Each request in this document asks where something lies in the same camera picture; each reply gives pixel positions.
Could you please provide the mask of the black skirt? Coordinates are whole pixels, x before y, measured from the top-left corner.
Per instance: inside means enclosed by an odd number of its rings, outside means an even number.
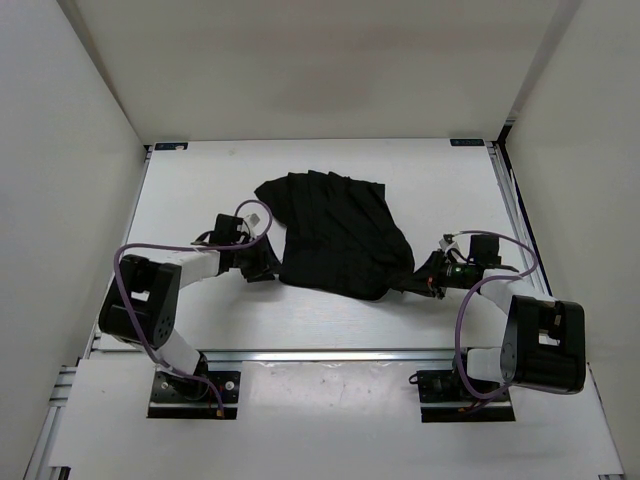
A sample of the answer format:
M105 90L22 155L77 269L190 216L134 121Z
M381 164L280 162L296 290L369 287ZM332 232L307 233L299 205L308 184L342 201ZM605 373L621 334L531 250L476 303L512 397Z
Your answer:
M414 272L383 184L308 171L266 181L255 195L286 229L286 285L375 301Z

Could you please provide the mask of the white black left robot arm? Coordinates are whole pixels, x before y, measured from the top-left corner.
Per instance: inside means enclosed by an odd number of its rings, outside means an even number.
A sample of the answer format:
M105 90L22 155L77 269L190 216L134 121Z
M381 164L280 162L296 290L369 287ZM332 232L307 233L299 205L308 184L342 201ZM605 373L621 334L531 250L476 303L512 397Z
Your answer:
M204 356L175 330L179 292L231 269L249 283L271 281L280 267L269 239L248 233L208 231L164 262L124 255L101 308L99 328L150 352L167 383L186 399L198 400L208 392L210 377Z

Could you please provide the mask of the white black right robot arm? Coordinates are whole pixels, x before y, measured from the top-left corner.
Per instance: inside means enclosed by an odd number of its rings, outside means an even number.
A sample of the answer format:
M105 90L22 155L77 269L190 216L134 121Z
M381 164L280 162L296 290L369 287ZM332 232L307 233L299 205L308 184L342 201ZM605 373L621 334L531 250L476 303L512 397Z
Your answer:
M438 249L412 276L403 291L442 299L448 289L479 294L507 316L502 344L496 348L459 349L452 370L414 376L429 401L446 394L488 400L507 386L554 394L576 394L586 379L583 308L529 285L497 253Z

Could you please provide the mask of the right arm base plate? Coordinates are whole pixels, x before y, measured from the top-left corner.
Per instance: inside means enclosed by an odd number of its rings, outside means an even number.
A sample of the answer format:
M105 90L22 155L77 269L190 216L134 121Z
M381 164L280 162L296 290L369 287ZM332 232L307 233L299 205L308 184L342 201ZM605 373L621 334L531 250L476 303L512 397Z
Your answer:
M492 400L474 397L460 379L453 353L427 351L415 359L415 372L408 378L417 388L422 423L514 422L516 416L509 392Z

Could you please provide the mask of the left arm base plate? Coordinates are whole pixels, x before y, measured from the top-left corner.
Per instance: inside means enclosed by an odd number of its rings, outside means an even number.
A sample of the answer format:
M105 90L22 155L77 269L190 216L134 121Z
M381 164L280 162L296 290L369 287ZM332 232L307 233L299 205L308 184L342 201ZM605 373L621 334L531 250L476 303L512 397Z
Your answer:
M207 378L208 383L180 378L157 367L147 417L171 420L236 420L241 371L210 367L202 356L195 374Z

